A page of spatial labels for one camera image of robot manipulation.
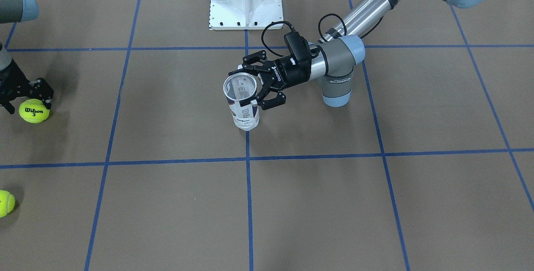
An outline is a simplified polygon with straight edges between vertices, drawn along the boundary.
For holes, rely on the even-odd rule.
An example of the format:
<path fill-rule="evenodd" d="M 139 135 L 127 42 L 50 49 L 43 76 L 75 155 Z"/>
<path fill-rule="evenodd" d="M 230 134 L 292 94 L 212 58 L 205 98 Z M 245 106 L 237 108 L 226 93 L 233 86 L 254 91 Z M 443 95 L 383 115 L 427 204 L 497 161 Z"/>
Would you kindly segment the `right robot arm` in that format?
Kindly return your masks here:
<path fill-rule="evenodd" d="M 0 0 L 0 22 L 20 23 L 39 16 L 36 0 Z M 0 45 L 0 105 L 14 114 L 11 101 L 19 97 L 36 99 L 46 109 L 51 109 L 54 90 L 43 78 L 28 80 L 16 64 L 5 45 Z"/>

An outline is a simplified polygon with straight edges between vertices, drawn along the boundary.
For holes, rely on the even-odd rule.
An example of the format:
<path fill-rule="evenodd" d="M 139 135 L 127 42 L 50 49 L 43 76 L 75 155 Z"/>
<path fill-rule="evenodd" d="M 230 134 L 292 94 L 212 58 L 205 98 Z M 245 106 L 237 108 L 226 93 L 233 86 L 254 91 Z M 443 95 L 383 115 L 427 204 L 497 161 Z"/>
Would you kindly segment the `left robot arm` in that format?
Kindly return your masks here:
<path fill-rule="evenodd" d="M 349 102 L 353 68 L 365 58 L 363 38 L 371 33 L 382 18 L 401 0 L 362 0 L 335 27 L 320 33 L 316 43 L 309 43 L 294 28 L 284 35 L 287 56 L 269 61 L 265 51 L 243 58 L 243 64 L 229 78 L 244 76 L 252 91 L 226 80 L 223 90 L 229 92 L 232 108 L 247 105 L 272 109 L 286 102 L 284 89 L 318 79 L 326 105 L 341 107 Z M 450 6 L 469 8 L 483 0 L 442 0 Z"/>

